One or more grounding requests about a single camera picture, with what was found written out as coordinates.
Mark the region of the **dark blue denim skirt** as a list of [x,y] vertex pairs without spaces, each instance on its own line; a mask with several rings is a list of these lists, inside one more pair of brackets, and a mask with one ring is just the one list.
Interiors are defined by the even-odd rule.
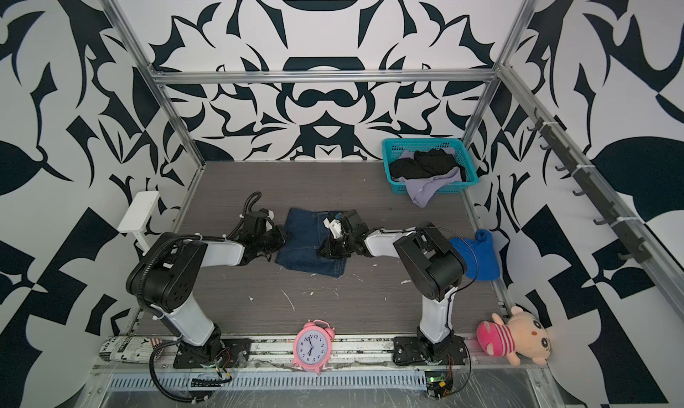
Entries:
[[331,235],[323,221],[335,215],[334,211],[309,211],[291,208],[284,230],[289,238],[278,251],[275,263],[289,269],[309,274],[321,274],[340,278],[345,272],[345,258],[320,257],[318,251]]

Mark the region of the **black garment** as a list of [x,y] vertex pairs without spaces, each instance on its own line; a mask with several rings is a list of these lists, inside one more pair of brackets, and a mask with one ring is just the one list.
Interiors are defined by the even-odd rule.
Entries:
[[453,178],[466,182],[466,170],[455,157],[454,148],[431,149],[429,151],[406,151],[388,165],[389,174],[395,181]]

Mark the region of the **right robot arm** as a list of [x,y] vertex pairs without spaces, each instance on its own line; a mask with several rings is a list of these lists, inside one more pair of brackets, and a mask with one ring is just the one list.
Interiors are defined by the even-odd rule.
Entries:
[[414,337],[393,339],[393,363],[462,365],[465,345],[454,333],[452,312],[467,264],[461,254],[431,222],[401,230],[370,229],[356,211],[329,214],[322,224],[329,232],[318,250],[324,258],[352,255],[397,258],[420,292],[421,319]]

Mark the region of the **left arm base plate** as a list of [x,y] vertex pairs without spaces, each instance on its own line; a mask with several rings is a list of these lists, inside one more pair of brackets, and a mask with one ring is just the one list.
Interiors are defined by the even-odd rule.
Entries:
[[252,343],[252,339],[222,339],[217,346],[205,350],[181,342],[173,367],[178,370],[211,368],[215,365],[220,369],[240,367],[249,361]]

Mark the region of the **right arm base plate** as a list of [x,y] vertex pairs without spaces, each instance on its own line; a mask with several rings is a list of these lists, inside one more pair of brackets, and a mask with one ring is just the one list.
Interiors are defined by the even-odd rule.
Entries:
[[393,338],[392,362],[398,366],[408,365],[466,365],[467,347],[463,338],[451,334],[439,343],[427,337]]

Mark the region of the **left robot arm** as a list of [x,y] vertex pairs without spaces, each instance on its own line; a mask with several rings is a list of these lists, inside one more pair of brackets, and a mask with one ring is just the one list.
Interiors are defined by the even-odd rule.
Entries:
[[201,269],[244,267],[256,258],[270,258],[288,238],[283,226],[274,224],[272,211],[263,208],[245,212],[228,235],[162,233],[128,276],[126,291],[178,338],[184,354],[206,365],[224,346],[220,328],[193,295]]

